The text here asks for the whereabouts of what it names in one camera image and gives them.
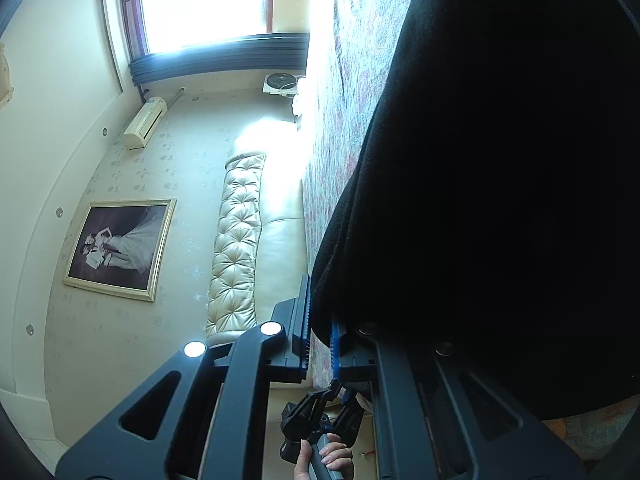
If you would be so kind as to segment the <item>person's left hand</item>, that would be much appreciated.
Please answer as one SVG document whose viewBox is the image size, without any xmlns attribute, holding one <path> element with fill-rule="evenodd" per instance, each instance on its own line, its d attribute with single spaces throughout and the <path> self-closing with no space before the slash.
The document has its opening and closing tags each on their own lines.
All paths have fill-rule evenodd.
<svg viewBox="0 0 640 480">
<path fill-rule="evenodd" d="M 352 480 L 355 478 L 352 449 L 343 443 L 341 437 L 337 434 L 327 434 L 326 437 L 329 443 L 323 448 L 320 448 L 318 452 L 322 465 L 327 470 L 339 471 L 344 479 Z M 300 440 L 299 444 L 300 449 L 293 470 L 293 479 L 310 480 L 309 465 L 311 463 L 311 457 L 314 456 L 314 451 L 307 440 Z"/>
</svg>

